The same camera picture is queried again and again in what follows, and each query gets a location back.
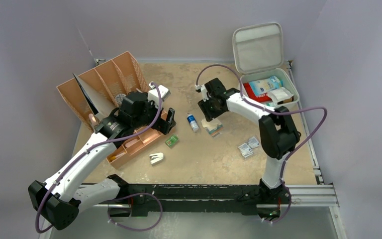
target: wooden organizer box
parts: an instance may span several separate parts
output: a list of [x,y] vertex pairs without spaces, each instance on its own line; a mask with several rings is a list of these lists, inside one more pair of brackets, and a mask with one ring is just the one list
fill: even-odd
[[[108,101],[112,102],[114,108],[119,106],[116,96],[120,94],[127,95],[129,92],[136,90],[142,92],[150,90],[137,60],[128,51],[80,74],[79,77]],[[77,81],[72,78],[57,86],[57,89],[76,116],[91,132],[94,132],[89,120],[89,114],[93,114],[93,112]],[[166,116],[167,113],[163,111],[162,118],[166,119]],[[119,168],[162,135],[157,130],[149,129],[138,137],[127,140],[107,160],[113,167]]]

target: white lid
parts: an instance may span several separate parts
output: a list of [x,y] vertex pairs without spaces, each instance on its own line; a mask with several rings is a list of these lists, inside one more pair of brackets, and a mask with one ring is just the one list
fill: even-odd
[[233,33],[236,69],[243,74],[277,68],[283,64],[283,37],[279,23],[246,26]]

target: table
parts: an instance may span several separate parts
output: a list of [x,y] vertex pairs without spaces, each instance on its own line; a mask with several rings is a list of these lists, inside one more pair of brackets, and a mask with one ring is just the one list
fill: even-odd
[[[197,105],[201,94],[195,92],[194,85],[197,74],[207,65],[209,63],[140,63],[147,82],[155,81],[170,89],[171,95],[163,106],[165,109],[175,109],[177,125],[167,137],[145,148],[119,169],[114,169],[106,160],[102,161],[84,183],[98,183],[108,175],[117,174],[129,183],[258,184],[265,170],[266,154],[258,147],[253,156],[244,159],[238,150],[238,146],[250,137],[260,138],[258,125],[238,114],[227,112],[218,118],[224,127],[221,135],[212,138],[201,128],[200,121],[204,115]],[[220,67],[206,70],[200,84],[216,77],[227,89],[238,87],[235,76]],[[196,133],[186,119],[188,113],[195,116],[200,126]],[[302,141],[306,135],[301,116],[294,114],[292,117],[302,134]],[[86,143],[90,134],[82,124],[74,154]],[[170,149],[165,145],[165,140],[172,134],[178,136],[179,142]],[[165,159],[151,166],[149,154],[157,152],[164,153]],[[285,181],[290,185],[317,184],[307,145],[290,158]]]

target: wall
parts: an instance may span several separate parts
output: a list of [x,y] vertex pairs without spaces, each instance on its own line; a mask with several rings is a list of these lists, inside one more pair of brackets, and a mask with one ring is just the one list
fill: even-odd
[[293,59],[326,0],[66,0],[95,57],[233,61],[232,34],[279,22]]
[[80,121],[56,86],[93,66],[63,2],[0,1],[0,238],[37,238],[27,193],[69,160]]
[[304,106],[329,109],[313,143],[349,238],[382,238],[382,1],[328,0],[294,76]]

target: white plastic box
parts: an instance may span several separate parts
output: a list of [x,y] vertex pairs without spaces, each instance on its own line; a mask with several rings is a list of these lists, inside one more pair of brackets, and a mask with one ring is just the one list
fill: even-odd
[[242,73],[242,83],[257,81],[276,76],[283,87],[293,94],[293,101],[280,104],[288,109],[299,102],[299,93],[289,75],[279,68],[284,62],[283,33],[278,23],[266,23],[246,26],[233,33],[233,55],[238,72]]

